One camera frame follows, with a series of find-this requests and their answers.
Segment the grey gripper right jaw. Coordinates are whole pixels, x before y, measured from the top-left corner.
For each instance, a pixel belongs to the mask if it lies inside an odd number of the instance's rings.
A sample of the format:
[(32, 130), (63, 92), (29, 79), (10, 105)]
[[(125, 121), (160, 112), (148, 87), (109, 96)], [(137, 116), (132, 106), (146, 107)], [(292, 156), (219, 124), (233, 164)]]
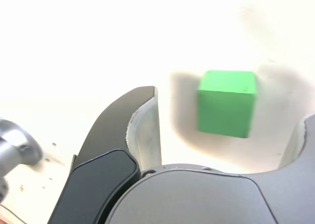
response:
[(312, 224), (315, 221), (315, 118), (296, 130), (300, 155), (257, 174), (173, 169), (131, 187), (108, 224)]

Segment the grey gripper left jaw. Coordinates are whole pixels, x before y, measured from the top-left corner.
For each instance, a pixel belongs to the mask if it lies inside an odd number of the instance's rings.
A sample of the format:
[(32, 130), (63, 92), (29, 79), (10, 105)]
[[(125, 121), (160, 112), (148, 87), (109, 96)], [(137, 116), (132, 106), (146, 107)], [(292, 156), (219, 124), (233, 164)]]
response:
[(162, 164), (158, 90), (135, 88), (90, 129), (51, 214), (51, 224), (102, 224), (119, 198)]

